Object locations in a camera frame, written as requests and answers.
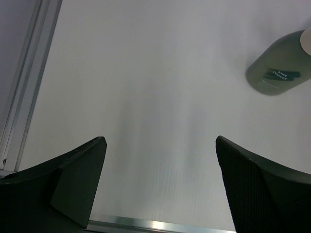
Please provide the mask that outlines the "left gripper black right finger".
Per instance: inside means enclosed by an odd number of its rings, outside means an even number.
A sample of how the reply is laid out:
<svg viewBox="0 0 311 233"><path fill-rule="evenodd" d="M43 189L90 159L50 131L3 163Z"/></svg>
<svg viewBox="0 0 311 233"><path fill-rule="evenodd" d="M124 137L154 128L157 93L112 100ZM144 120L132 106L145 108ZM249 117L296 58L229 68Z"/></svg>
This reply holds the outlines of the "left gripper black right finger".
<svg viewBox="0 0 311 233"><path fill-rule="evenodd" d="M216 139L216 154L238 233L309 233L311 176Z"/></svg>

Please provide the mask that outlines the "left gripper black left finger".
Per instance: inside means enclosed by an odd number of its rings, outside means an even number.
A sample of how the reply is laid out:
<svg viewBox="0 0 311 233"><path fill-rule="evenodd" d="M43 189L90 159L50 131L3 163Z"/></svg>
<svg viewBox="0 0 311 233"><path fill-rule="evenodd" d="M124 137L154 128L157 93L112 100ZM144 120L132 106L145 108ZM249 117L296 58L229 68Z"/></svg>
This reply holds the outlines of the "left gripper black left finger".
<svg viewBox="0 0 311 233"><path fill-rule="evenodd" d="M0 179L2 233L81 233L87 228L107 143L72 151Z"/></svg>

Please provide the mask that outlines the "green pump bottle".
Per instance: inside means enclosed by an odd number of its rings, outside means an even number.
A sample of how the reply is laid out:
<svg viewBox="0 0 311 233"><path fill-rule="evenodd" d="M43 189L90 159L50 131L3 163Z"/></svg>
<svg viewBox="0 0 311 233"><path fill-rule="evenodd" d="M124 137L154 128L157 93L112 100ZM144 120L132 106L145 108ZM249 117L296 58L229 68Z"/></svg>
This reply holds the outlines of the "green pump bottle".
<svg viewBox="0 0 311 233"><path fill-rule="evenodd" d="M256 91L280 95L311 79L311 29L275 41L246 71Z"/></svg>

